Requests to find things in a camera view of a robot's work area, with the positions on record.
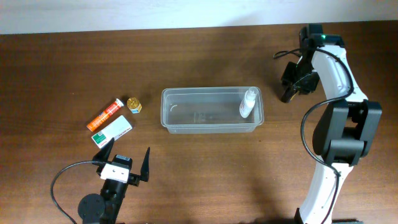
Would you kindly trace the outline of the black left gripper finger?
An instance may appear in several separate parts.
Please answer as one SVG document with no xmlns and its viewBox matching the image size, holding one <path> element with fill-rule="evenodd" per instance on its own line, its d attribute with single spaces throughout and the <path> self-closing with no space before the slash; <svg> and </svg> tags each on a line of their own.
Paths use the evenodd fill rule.
<svg viewBox="0 0 398 224">
<path fill-rule="evenodd" d="M 99 162 L 107 162 L 113 145 L 114 138 L 111 138 L 111 140 L 104 147 L 102 147 L 97 154 L 94 155 L 93 160 Z"/>
<path fill-rule="evenodd" d="M 150 148 L 147 148 L 142 166 L 141 166 L 141 181 L 148 182 L 149 181 L 149 156 L 150 156 Z"/>
</svg>

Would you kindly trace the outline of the black tube white cap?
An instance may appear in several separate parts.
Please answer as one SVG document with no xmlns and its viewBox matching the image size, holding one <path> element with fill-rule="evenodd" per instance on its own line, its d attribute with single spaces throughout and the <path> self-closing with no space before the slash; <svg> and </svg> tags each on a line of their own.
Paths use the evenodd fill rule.
<svg viewBox="0 0 398 224">
<path fill-rule="evenodd" d="M 292 88 L 286 88 L 280 98 L 281 102 L 289 103 L 292 100 L 292 98 L 296 95 L 296 93 L 297 93 L 297 90 L 292 89 Z"/>
</svg>

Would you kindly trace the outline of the white calamine lotion bottle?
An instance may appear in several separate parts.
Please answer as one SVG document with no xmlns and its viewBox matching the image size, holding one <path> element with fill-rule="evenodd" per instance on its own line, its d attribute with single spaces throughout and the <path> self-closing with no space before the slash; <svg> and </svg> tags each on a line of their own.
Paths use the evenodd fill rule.
<svg viewBox="0 0 398 224">
<path fill-rule="evenodd" d="M 250 87 L 244 94 L 242 102 L 239 106 L 239 113 L 242 118 L 247 118 L 251 113 L 254 105 L 256 104 L 256 98 L 259 92 L 256 87 Z"/>
</svg>

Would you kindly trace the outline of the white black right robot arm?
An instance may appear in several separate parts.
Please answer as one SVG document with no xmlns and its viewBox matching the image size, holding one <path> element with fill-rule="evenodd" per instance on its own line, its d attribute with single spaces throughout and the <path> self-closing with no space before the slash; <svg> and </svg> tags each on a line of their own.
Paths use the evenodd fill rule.
<svg viewBox="0 0 398 224">
<path fill-rule="evenodd" d="M 326 99 L 305 113 L 301 138 L 305 137 L 309 114 L 321 106 L 326 109 L 313 131 L 312 145 L 303 143 L 316 167 L 294 223 L 331 223 L 344 181 L 371 148 L 382 108 L 378 102 L 369 101 L 356 83 L 341 36 L 324 34 L 322 25 L 309 24 L 300 30 L 299 42 L 300 47 L 291 50 L 299 60 L 289 62 L 285 68 L 280 99 L 288 103 L 296 94 L 309 94 L 318 84 L 323 86 Z"/>
</svg>

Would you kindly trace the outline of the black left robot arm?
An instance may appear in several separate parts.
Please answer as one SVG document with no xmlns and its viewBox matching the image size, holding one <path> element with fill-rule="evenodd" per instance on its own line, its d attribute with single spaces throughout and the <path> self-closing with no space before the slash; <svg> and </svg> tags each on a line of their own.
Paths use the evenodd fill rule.
<svg viewBox="0 0 398 224">
<path fill-rule="evenodd" d="M 139 174 L 131 173 L 132 159 L 116 154 L 109 161 L 114 139 L 94 155 L 97 174 L 104 180 L 99 194 L 88 194 L 80 200 L 78 214 L 83 223 L 115 223 L 129 185 L 138 186 L 149 180 L 149 155 L 146 151 Z"/>
</svg>

